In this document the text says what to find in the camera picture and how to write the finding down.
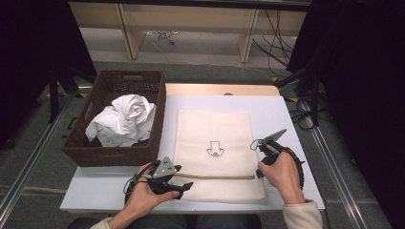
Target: gray floor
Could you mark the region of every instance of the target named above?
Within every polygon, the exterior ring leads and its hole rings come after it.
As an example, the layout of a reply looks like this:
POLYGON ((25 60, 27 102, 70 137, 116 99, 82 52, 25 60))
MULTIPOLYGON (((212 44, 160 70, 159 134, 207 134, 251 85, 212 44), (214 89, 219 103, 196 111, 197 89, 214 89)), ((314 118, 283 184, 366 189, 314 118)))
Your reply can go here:
MULTIPOLYGON (((155 34, 150 34, 145 37, 136 60, 128 59, 120 31, 83 29, 82 34, 98 72, 119 68, 161 68, 167 72, 169 81, 201 80, 205 82, 206 80, 206 82, 239 82, 241 84, 246 83, 248 79, 256 80, 254 82, 257 84, 270 84, 269 79, 274 74, 268 66, 275 69, 274 71, 278 74, 286 74, 283 65, 274 60, 269 61, 267 55, 254 45, 252 45, 248 63, 242 64, 234 34, 179 32, 176 34, 174 44, 167 39, 158 38, 155 34), (177 71, 173 66, 182 66, 181 69, 184 72, 177 71), (228 73, 227 78, 224 78, 222 71, 228 73)), ((262 36, 257 36, 255 39, 268 48, 268 43, 262 36)), ((294 37, 285 37, 285 39, 292 47, 294 37)), ((280 52, 276 52, 276 55, 283 57, 280 52)), ((293 87, 294 84, 286 86, 281 94, 293 96, 293 87)), ((48 127, 47 94, 45 90, 40 97, 41 106, 32 109, 28 119, 13 136, 16 146, 0 152, 0 199, 4 198, 9 187, 13 185, 42 133, 48 127)), ((75 172, 75 164, 60 151, 60 148, 70 131, 72 118, 77 116, 84 102, 84 98, 75 97, 74 102, 69 104, 65 114, 61 116, 60 124, 55 127, 50 144, 45 147, 39 164, 33 171, 22 196, 16 202, 4 228, 66 228, 77 217, 91 216, 103 219, 108 216, 107 214, 77 215, 59 210, 61 200, 75 172)), ((296 103, 287 102, 291 111, 296 109, 296 105, 296 103)), ((356 166, 350 163, 350 154, 345 142, 330 121, 328 113, 320 115, 320 131, 367 226, 391 228, 364 178, 356 166)), ((302 130, 298 125, 296 131, 327 208, 322 212, 324 228, 355 228, 314 140, 313 131, 302 130)), ((263 228, 286 227, 281 212, 261 214, 260 217, 263 228)))

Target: wrist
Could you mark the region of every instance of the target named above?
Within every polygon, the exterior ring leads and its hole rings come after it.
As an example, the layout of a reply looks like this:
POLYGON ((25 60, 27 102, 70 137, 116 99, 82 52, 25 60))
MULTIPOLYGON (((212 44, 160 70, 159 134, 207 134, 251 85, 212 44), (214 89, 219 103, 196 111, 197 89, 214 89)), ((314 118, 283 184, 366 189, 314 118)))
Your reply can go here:
POLYGON ((138 219, 138 214, 122 209, 112 219, 108 221, 108 224, 112 229, 121 229, 129 226, 135 219, 138 219))
POLYGON ((299 204, 307 202, 301 189, 291 189, 288 191, 279 190, 279 192, 285 204, 299 204))

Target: folded towel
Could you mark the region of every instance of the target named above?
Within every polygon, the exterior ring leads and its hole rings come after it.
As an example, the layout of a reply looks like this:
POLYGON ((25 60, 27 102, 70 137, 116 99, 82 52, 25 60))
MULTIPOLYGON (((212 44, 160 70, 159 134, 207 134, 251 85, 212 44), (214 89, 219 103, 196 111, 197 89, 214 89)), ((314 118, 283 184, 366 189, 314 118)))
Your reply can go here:
POLYGON ((255 177, 258 158, 248 112, 179 110, 174 163, 176 185, 194 182, 181 199, 228 201, 266 196, 255 177))

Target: robotic grabber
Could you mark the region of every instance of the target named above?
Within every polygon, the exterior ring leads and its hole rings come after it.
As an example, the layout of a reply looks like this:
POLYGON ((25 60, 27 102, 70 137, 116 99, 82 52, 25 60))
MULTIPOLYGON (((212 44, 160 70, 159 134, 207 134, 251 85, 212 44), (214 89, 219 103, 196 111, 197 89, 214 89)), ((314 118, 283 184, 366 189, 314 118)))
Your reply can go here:
POLYGON ((131 195, 132 189, 137 185, 137 183, 139 182, 138 179, 141 177, 147 178, 149 187, 155 194, 164 194, 170 191, 178 191, 180 194, 178 197, 176 197, 176 199, 181 199, 183 193, 191 188, 193 182, 183 184, 183 186, 169 184, 169 180, 180 169, 181 166, 174 166, 170 158, 167 156, 165 156, 162 161, 157 160, 154 163, 150 163, 143 170, 135 173, 134 176, 130 180, 128 180, 129 185, 126 191, 124 191, 125 202, 128 200, 129 196, 131 195))
MULTIPOLYGON (((259 139, 257 140, 257 147, 259 150, 263 153, 265 153, 265 157, 262 159, 264 164, 266 165, 272 165, 274 162, 276 162, 278 156, 281 154, 281 152, 285 151, 287 152, 295 161, 295 165, 297 166, 298 169, 298 174, 300 176, 300 186, 301 188, 304 187, 304 172, 302 168, 302 164, 304 161, 301 161, 298 156, 288 147, 281 146, 279 143, 276 141, 286 132, 286 129, 283 129, 279 132, 276 132, 272 135, 269 135, 265 137, 264 139, 259 139)), ((264 177, 262 171, 257 170, 256 171, 257 177, 264 177)))

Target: person's left hand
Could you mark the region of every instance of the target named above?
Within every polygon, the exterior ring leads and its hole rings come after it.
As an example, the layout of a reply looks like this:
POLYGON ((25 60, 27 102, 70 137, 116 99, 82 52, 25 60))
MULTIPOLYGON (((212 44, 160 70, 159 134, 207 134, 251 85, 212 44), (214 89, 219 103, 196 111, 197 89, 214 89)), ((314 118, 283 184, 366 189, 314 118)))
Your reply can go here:
POLYGON ((177 191, 167 192, 161 195, 156 195, 149 188, 147 179, 141 177, 137 185, 132 189, 132 193, 128 198, 124 208, 112 219, 108 224, 111 228, 125 228, 135 219, 141 218, 149 214, 156 206, 167 200, 176 198, 180 193, 177 191))

